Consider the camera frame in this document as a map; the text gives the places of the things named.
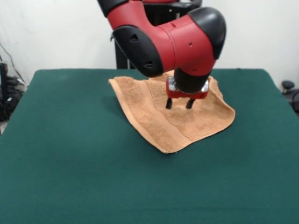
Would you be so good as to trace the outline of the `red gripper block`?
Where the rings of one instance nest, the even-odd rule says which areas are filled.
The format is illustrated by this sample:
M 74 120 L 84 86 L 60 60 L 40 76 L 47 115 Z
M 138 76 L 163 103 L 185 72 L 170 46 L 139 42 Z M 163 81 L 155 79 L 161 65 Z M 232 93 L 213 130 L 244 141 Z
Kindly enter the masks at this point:
M 172 99 L 173 98 L 190 98 L 186 104 L 186 109 L 191 109 L 194 103 L 194 99 L 203 99 L 207 96 L 209 91 L 209 85 L 203 86 L 201 91 L 194 93 L 194 94 L 188 94 L 179 91 L 174 85 L 166 85 L 166 94 L 167 94 L 167 102 L 166 102 L 166 109 L 172 108 Z

